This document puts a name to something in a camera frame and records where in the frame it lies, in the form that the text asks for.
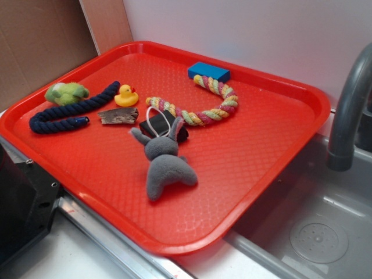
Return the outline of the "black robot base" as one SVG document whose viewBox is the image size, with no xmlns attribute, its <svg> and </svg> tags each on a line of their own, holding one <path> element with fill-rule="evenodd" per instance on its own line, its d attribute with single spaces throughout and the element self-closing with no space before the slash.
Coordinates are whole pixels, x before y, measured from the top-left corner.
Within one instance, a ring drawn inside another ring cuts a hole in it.
<svg viewBox="0 0 372 279">
<path fill-rule="evenodd" d="M 49 234 L 60 192 L 39 164 L 15 163 L 1 147 L 1 267 Z"/>
</svg>

